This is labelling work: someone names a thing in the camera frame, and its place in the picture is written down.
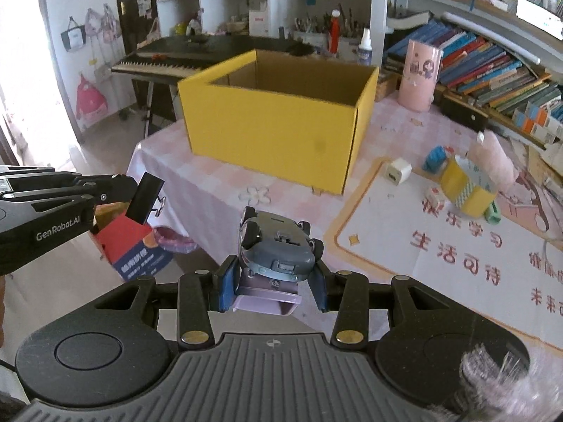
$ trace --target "gray ribbed panel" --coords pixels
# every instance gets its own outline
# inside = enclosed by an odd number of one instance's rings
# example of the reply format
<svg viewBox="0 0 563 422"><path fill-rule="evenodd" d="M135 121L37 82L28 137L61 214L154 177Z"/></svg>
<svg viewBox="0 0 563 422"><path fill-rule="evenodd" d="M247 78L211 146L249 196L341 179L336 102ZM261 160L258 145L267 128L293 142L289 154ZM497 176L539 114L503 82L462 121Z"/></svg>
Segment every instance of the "gray ribbed panel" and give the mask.
<svg viewBox="0 0 563 422"><path fill-rule="evenodd" d="M91 411L34 402L15 422L427 422L383 385L360 353L320 334L234 335L183 353L134 401Z"/></svg>

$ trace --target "pink checkered tablecloth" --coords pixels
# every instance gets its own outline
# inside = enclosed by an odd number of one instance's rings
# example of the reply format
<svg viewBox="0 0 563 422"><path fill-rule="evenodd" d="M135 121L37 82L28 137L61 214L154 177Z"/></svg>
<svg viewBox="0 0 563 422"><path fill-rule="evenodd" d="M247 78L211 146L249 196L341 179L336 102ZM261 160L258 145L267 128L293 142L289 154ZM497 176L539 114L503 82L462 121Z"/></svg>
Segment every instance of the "pink checkered tablecloth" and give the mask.
<svg viewBox="0 0 563 422"><path fill-rule="evenodd" d="M151 225L166 225L183 235L189 234L220 263L237 252L238 223L246 205L294 220L307 220L311 223L311 236L321 238L374 159L402 157L413 166L422 166L435 146L452 146L455 152L465 153L474 138L475 132L452 122L435 106L430 112L412 112L398 105L392 96L374 106L370 127L343 196L317 196L311 187L195 156L183 122L141 142L131 159L128 175L138 181L144 172L149 172L164 179L167 206L159 218L151 218ZM333 270L362 272L330 255L330 251L325 251L323 261ZM312 328L330 334L336 314L318 312L306 284L299 286L299 294L303 303L294 315ZM387 328L384 313L371 316L371 338L381 336Z"/></svg>

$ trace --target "gold screw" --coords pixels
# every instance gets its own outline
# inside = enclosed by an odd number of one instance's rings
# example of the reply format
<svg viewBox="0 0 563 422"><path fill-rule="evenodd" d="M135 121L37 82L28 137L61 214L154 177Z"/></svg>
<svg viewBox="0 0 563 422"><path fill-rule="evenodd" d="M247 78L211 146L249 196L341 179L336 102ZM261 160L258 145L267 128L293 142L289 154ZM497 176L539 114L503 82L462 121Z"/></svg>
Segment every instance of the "gold screw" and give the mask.
<svg viewBox="0 0 563 422"><path fill-rule="evenodd" d="M203 344L209 339L209 335L201 330L187 331L182 335L182 341L186 344Z"/></svg>
<svg viewBox="0 0 563 422"><path fill-rule="evenodd" d="M336 340L344 344L357 344L363 339L364 335L356 330L342 330L336 334Z"/></svg>

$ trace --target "white flower pattern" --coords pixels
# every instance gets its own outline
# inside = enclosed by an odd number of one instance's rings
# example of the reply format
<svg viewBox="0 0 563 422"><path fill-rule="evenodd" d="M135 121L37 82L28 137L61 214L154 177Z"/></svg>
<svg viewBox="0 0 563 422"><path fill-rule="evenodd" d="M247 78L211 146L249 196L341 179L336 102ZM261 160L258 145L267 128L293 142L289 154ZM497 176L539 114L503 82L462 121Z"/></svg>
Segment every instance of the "white flower pattern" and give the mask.
<svg viewBox="0 0 563 422"><path fill-rule="evenodd" d="M244 201L248 206L269 205L271 203L269 192L268 187L249 186L239 194L239 200Z"/></svg>

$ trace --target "blue crumpled object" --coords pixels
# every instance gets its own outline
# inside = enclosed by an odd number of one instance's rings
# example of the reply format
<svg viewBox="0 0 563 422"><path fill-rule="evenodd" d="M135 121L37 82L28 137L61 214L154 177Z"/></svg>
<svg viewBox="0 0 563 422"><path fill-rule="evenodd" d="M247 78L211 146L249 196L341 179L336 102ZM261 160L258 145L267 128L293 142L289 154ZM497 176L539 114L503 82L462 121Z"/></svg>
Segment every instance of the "blue crumpled object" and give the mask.
<svg viewBox="0 0 563 422"><path fill-rule="evenodd" d="M422 169L425 172L436 174L447 158L448 156L443 146L436 146L427 155L426 161L424 162L424 165L422 165Z"/></svg>

